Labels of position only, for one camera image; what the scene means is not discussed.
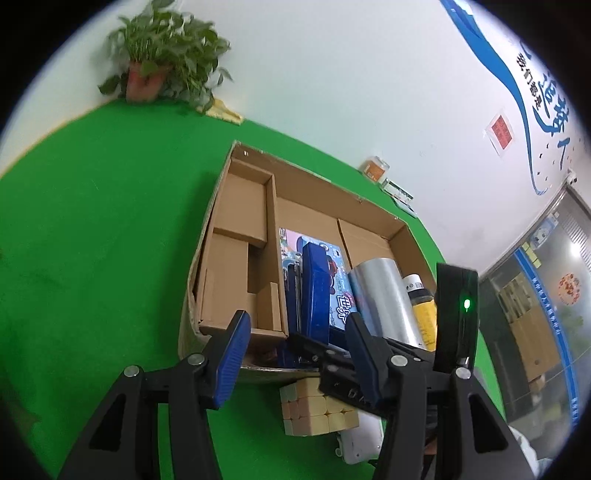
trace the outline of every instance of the yellow bottle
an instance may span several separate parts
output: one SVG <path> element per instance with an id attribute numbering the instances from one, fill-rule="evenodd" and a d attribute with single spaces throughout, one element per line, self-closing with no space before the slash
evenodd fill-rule
<path id="1" fill-rule="evenodd" d="M 414 316 L 417 319 L 423 342 L 430 352 L 435 351 L 437 343 L 437 307 L 431 292 L 423 286 L 421 277 L 417 274 L 404 277 L 407 293 L 413 305 Z"/>

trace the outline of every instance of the rubik's cube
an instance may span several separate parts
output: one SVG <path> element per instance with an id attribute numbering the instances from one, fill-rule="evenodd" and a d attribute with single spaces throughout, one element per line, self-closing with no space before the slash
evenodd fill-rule
<path id="1" fill-rule="evenodd" d="M 319 384 L 320 378 L 303 378 L 279 390 L 286 435 L 322 435 L 359 426 L 357 410 L 324 395 Z"/>

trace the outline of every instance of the red sign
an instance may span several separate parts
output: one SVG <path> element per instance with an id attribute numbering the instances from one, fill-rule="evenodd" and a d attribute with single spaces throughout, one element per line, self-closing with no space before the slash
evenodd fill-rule
<path id="1" fill-rule="evenodd" d="M 496 119 L 496 122 L 492 124 L 491 129 L 496 136 L 496 139 L 499 141 L 501 148 L 504 150 L 509 145 L 509 142 L 512 140 L 511 132 L 509 132 L 509 128 L 505 122 L 505 119 L 502 115 Z"/>
<path id="2" fill-rule="evenodd" d="M 567 273 L 560 279 L 560 283 L 558 284 L 558 297 L 564 304 L 572 305 L 577 302 L 581 294 L 579 283 L 579 279 L 572 273 Z"/>

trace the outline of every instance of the glass door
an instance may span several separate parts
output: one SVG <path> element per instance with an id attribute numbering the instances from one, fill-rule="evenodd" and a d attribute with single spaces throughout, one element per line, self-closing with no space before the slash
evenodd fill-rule
<path id="1" fill-rule="evenodd" d="M 507 422 L 553 458 L 591 387 L 591 216 L 563 190 L 480 282 L 480 324 Z"/>

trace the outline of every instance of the white wall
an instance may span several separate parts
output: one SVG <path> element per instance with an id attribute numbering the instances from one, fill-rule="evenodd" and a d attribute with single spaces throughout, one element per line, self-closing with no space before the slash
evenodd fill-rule
<path id="1" fill-rule="evenodd" d="M 130 0 L 104 12 L 54 56 L 2 139 L 0 172 L 39 137 L 104 100 L 96 89 L 109 73 L 108 63 L 97 60 L 104 36 L 117 15 L 143 5 Z M 354 167 L 380 155 L 391 165 L 389 176 L 415 196 L 415 209 L 447 261 L 485 270 L 560 185 L 563 173 L 544 164 L 549 190 L 534 193 L 515 101 L 438 0 L 178 5 L 214 20 L 231 41 L 222 64 L 235 83 L 218 91 L 230 108 Z M 485 12 L 477 10 L 475 18 L 515 67 L 518 43 L 499 33 Z M 499 158 L 483 132 L 501 109 L 515 141 Z M 545 136 L 532 138 L 534 151 L 545 149 Z"/>

